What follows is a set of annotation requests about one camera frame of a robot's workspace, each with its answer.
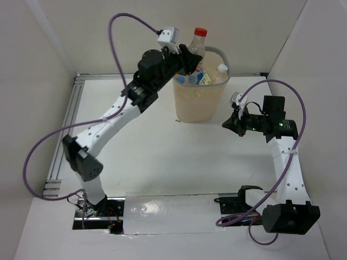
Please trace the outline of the red cap bottle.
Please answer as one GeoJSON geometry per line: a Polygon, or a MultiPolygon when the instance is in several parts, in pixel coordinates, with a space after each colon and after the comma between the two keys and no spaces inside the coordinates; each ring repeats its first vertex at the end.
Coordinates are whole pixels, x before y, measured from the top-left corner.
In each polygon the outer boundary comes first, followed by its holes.
{"type": "Polygon", "coordinates": [[[190,46],[188,48],[191,53],[202,56],[201,61],[194,71],[195,74],[199,73],[202,69],[202,63],[205,56],[205,38],[207,36],[207,33],[208,31],[205,28],[195,28],[192,42],[190,43],[190,46]]]}

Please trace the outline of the blue label water bottle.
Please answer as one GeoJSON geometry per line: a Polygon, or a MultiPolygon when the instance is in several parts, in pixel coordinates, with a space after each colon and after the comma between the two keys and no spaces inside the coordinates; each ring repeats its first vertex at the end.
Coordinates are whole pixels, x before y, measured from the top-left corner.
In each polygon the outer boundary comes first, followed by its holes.
{"type": "Polygon", "coordinates": [[[194,71],[191,75],[188,75],[187,83],[189,85],[198,85],[204,75],[203,68],[199,71],[194,71]]]}

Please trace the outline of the clear bottle white cap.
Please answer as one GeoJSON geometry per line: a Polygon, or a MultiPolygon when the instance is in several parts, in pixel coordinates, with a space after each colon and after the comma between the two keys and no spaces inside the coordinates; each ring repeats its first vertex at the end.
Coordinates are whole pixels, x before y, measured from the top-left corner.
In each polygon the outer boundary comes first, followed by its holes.
{"type": "Polygon", "coordinates": [[[180,75],[176,78],[176,81],[180,84],[185,84],[186,78],[185,78],[185,76],[180,75]]]}

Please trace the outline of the beige label clear bottle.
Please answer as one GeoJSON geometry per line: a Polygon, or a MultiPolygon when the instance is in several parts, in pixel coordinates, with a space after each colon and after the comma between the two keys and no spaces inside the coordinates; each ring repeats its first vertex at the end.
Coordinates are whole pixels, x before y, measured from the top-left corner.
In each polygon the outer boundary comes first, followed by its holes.
{"type": "Polygon", "coordinates": [[[200,86],[217,85],[228,80],[228,67],[221,63],[213,69],[206,69],[199,82],[200,86]]]}

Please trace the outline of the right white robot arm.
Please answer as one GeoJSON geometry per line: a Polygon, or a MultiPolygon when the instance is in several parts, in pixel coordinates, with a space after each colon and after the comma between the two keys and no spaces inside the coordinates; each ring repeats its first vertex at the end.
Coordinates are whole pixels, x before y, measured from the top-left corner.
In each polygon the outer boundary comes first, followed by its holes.
{"type": "Polygon", "coordinates": [[[295,121],[286,119],[285,98],[265,96],[260,114],[251,114],[247,96],[234,93],[233,113],[222,124],[242,137],[247,131],[260,132],[266,138],[274,161],[276,183],[268,192],[242,187],[237,208],[242,212],[256,212],[268,233],[304,235],[320,217],[320,209],[311,203],[300,167],[299,154],[294,146],[299,139],[295,121]]]}

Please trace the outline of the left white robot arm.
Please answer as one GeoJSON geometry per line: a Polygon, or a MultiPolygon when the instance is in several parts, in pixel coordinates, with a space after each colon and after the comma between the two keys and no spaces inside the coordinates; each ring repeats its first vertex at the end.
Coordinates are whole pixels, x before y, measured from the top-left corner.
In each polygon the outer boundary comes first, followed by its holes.
{"type": "Polygon", "coordinates": [[[168,47],[146,51],[138,62],[133,80],[111,108],[77,136],[63,137],[65,157],[79,176],[87,208],[93,215],[103,215],[109,206],[99,177],[103,165],[97,159],[103,147],[127,123],[148,109],[175,75],[192,74],[201,60],[202,56],[192,54],[184,44],[179,45],[177,53],[170,52],[168,47]]]}

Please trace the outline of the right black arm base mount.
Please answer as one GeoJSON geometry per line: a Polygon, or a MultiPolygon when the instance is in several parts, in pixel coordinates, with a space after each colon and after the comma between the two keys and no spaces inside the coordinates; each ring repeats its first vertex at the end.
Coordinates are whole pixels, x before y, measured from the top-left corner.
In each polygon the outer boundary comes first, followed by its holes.
{"type": "Polygon", "coordinates": [[[242,185],[236,194],[220,195],[214,199],[220,207],[220,218],[217,227],[243,225],[266,226],[266,218],[262,215],[267,205],[273,205],[274,195],[263,188],[253,185],[242,185]]]}

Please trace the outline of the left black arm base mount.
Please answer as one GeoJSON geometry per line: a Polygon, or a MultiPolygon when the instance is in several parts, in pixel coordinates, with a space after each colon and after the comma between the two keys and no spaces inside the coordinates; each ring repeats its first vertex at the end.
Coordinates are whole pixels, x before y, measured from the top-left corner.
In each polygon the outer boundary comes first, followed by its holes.
{"type": "Polygon", "coordinates": [[[106,230],[110,234],[124,233],[125,197],[108,197],[101,210],[94,210],[90,205],[84,207],[83,197],[78,195],[76,201],[67,199],[74,206],[73,230],[106,230]]]}

